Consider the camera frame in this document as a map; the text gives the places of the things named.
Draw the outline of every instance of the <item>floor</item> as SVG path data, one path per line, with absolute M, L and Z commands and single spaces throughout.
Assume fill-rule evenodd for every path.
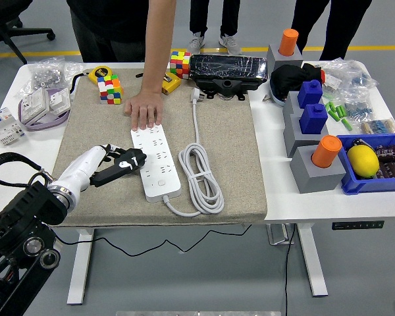
M 173 48 L 185 48 L 189 1 L 177 1 Z M 205 48 L 218 48 L 221 1 L 210 3 Z M 280 41 L 291 25 L 294 1 L 242 0 L 237 39 L 246 54 L 265 56 L 260 47 Z M 315 61 L 316 47 L 325 40 L 327 10 L 315 25 L 303 57 Z M 15 38 L 29 63 L 54 55 L 80 62 L 64 0 L 34 1 L 22 13 L 25 27 L 51 27 L 56 39 L 45 36 Z M 395 119 L 395 0 L 374 1 L 351 44 L 347 59 L 364 63 L 379 82 Z M 0 106 L 22 63 L 3 57 L 10 49 L 0 44 Z M 244 227 L 212 226 L 223 232 L 241 233 Z M 208 226 L 128 227 L 101 229 L 130 253 L 138 253 L 163 240 L 187 248 L 199 240 Z M 67 242 L 77 240 L 69 229 L 56 229 Z M 331 223 L 313 227 L 329 296 L 313 298 L 302 249 L 291 247 L 288 266 L 288 314 L 395 315 L 395 219 L 382 229 L 332 231 Z M 165 245 L 129 258 L 104 242 L 93 246 L 83 305 L 66 305 L 71 266 L 76 248 L 65 246 L 58 269 L 51 275 L 25 315 L 115 315 L 117 311 L 281 311 L 285 315 L 284 264 L 286 246 L 272 247 L 266 228 L 254 225 L 241 237 L 210 234 L 188 253 Z

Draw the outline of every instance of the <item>chair wheel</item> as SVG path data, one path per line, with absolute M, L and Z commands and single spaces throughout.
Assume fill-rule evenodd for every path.
M 55 39 L 55 34 L 54 33 L 48 33 L 47 34 L 47 38 L 52 41 L 53 39 Z

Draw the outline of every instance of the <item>robotic arm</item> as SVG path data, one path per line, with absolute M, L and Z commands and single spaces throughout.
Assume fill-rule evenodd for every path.
M 114 165 L 100 172 L 103 161 Z M 95 146 L 74 160 L 58 180 L 17 153 L 0 155 L 0 166 L 21 161 L 39 171 L 41 182 L 4 186 L 24 188 L 0 212 L 0 315 L 23 315 L 51 273 L 59 265 L 56 235 L 48 225 L 60 224 L 79 203 L 89 185 L 102 186 L 129 174 L 145 163 L 140 149 Z

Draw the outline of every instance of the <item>beige cloth mat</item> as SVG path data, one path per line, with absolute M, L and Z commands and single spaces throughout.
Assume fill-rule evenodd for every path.
M 124 99 L 139 92 L 140 69 L 116 69 L 124 87 Z M 179 88 L 164 96 L 163 128 L 182 184 L 182 194 L 170 199 L 182 212 L 195 211 L 189 185 L 178 162 L 178 152 L 195 142 L 190 93 L 194 83 L 182 80 Z M 65 130 L 53 176 L 60 176 L 70 162 L 95 145 L 114 144 L 133 147 L 130 117 L 124 105 L 102 105 L 99 90 L 87 77 L 81 77 Z M 129 174 L 102 187 L 90 186 L 80 194 L 78 207 L 61 226 L 124 226 L 256 223 L 267 214 L 250 103 L 237 97 L 225 101 L 215 96 L 197 105 L 200 142 L 207 150 L 211 170 L 223 191 L 224 210 L 217 215 L 184 218 L 172 213 L 161 202 L 145 199 L 140 173 Z M 102 168 L 111 163 L 103 163 Z

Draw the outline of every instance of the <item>gray block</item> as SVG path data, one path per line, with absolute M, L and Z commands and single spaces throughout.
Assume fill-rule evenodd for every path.
M 290 91 L 287 95 L 287 100 L 285 101 L 284 108 L 282 110 L 282 114 L 289 117 L 291 114 L 297 114 L 301 116 L 303 114 L 304 109 L 301 109 L 298 100 L 297 100 L 298 91 Z
M 328 135 L 326 124 L 320 134 L 303 134 L 300 128 L 300 115 L 291 114 L 284 117 L 284 141 L 287 157 L 292 158 L 297 147 L 317 145 L 323 136 Z
M 282 56 L 279 52 L 279 44 L 269 44 L 267 53 L 268 76 L 271 77 L 272 71 L 281 67 L 282 65 L 294 65 L 301 67 L 303 64 L 303 56 L 298 50 L 294 48 L 294 53 L 291 56 Z
M 317 145 L 303 146 L 296 150 L 290 168 L 300 193 L 329 191 L 336 188 L 346 174 L 338 156 L 328 168 L 319 168 L 311 162 Z

